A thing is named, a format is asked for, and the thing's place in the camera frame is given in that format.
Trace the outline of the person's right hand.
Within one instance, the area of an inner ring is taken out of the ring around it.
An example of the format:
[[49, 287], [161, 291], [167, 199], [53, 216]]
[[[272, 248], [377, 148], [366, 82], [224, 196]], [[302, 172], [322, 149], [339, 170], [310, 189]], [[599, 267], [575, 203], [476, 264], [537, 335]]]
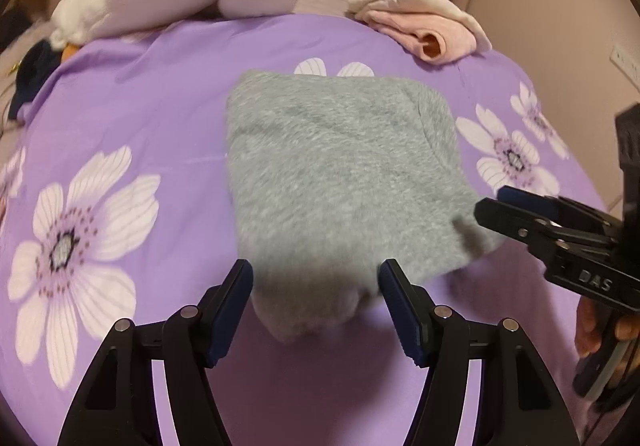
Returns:
[[[618, 341], [629, 341], [639, 336], [639, 315], [627, 315], [617, 322], [615, 336]], [[598, 330], [597, 303], [581, 297], [576, 312], [575, 348], [580, 358], [596, 353], [601, 345]]]

